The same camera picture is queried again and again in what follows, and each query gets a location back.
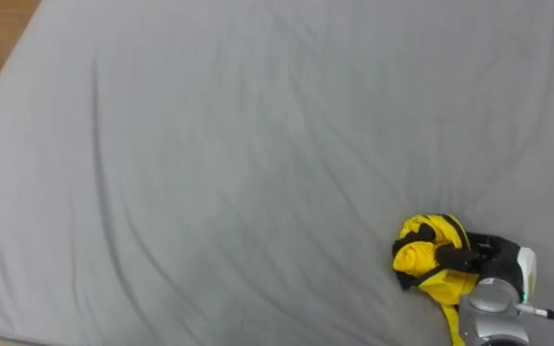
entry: robotic arm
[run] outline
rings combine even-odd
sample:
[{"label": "robotic arm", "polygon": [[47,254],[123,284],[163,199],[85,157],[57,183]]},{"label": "robotic arm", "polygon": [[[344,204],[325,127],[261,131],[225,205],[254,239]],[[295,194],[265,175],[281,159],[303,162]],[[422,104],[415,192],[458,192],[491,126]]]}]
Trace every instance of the robotic arm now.
[{"label": "robotic arm", "polygon": [[521,313],[554,319],[553,310],[529,304],[536,282],[536,255],[494,235],[468,233],[472,250],[451,245],[436,252],[450,269],[479,274],[473,291],[459,304],[459,334],[466,346],[528,346]]}]

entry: yellow cloth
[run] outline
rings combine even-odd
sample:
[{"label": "yellow cloth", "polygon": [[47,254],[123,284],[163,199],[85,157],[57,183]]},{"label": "yellow cloth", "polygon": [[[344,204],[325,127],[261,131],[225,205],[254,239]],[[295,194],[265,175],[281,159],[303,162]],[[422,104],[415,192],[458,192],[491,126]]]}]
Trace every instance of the yellow cloth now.
[{"label": "yellow cloth", "polygon": [[[392,267],[395,271],[420,277],[438,266],[435,251],[438,247],[453,244],[455,248],[469,248],[465,229],[452,215],[415,215],[403,224],[399,238],[418,233],[421,225],[428,225],[435,233],[433,241],[413,241],[395,254]],[[464,346],[459,336],[459,314],[456,306],[461,296],[468,294],[476,284],[477,275],[443,269],[417,287],[441,305],[448,322],[453,346]]]}]

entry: silver metal part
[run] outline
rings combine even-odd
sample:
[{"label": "silver metal part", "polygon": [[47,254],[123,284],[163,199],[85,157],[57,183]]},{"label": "silver metal part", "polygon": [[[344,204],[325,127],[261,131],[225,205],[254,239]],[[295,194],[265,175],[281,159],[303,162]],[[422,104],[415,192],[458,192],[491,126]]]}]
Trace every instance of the silver metal part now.
[{"label": "silver metal part", "polygon": [[461,298],[459,332],[466,346],[529,345],[527,332],[518,321],[518,298],[514,287],[495,278],[481,281]]}]

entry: mattress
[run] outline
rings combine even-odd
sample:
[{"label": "mattress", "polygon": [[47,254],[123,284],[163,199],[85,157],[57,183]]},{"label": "mattress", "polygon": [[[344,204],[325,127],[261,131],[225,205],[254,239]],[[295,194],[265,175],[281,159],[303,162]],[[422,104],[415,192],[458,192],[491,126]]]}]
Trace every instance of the mattress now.
[{"label": "mattress", "polygon": [[44,0],[0,75],[0,337],[448,345],[420,212],[554,309],[554,0]]}]

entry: gray bed sheet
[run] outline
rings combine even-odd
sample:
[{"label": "gray bed sheet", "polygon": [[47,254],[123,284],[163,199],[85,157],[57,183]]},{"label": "gray bed sheet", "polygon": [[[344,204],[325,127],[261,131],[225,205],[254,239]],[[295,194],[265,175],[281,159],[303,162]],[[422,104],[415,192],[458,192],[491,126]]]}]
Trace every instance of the gray bed sheet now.
[{"label": "gray bed sheet", "polygon": [[3,337],[449,345],[419,212],[554,308],[554,0],[44,0],[0,76]]}]

